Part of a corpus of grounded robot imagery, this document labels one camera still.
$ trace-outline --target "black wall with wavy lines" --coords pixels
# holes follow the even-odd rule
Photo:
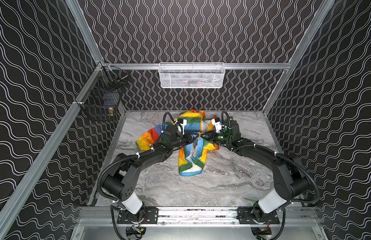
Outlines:
[[[338,0],[269,114],[303,158],[330,240],[371,239],[371,0]]]
[[[0,0],[0,210],[96,63],[63,0]],[[117,122],[75,119],[6,239],[69,239]]]
[[[287,63],[321,0],[79,0],[107,63]],[[130,110],[257,110],[280,70],[226,71],[221,89],[162,89],[154,71],[133,71]]]

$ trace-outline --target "multicolored garment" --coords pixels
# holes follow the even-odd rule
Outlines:
[[[216,118],[216,116],[213,116],[213,118],[206,118],[206,113],[204,111],[198,112],[196,110],[190,110],[181,113],[175,121],[178,118],[187,120],[184,131],[203,133],[213,129],[214,126],[211,123],[211,119]],[[165,127],[167,127],[168,124],[173,124],[173,122],[167,122]],[[161,131],[161,125],[152,128],[136,141],[136,145],[142,151],[149,150],[149,146],[160,136]],[[197,139],[194,143],[181,148],[179,151],[179,174],[182,176],[200,174],[206,164],[208,151],[218,149],[219,146],[203,138]]]

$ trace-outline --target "marble tabletop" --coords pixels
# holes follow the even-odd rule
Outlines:
[[[175,118],[180,112],[172,113]],[[162,122],[163,112],[128,112],[114,157],[139,151],[135,141]],[[207,117],[220,112],[206,112]],[[276,150],[275,142],[261,112],[229,112],[239,123],[242,137]],[[273,186],[271,170],[249,158],[231,153],[225,147],[209,151],[199,175],[184,177],[178,172],[178,151],[168,160],[143,170],[135,192],[147,205],[154,206],[252,206]],[[96,206],[109,206],[100,196]]]

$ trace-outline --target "wallpaper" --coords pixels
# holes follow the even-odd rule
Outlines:
[[[112,78],[121,70],[105,67]],[[283,70],[226,70],[223,87],[161,88],[159,73],[129,71],[130,78],[122,96],[128,110],[258,110],[271,95]]]
[[[321,0],[79,3],[107,63],[285,63]]]
[[[94,66],[63,0],[0,0],[0,210]]]
[[[371,0],[335,2],[269,120],[322,190],[327,237],[371,239]]]
[[[5,239],[70,239],[118,119],[119,114],[112,122],[91,122],[79,113]]]

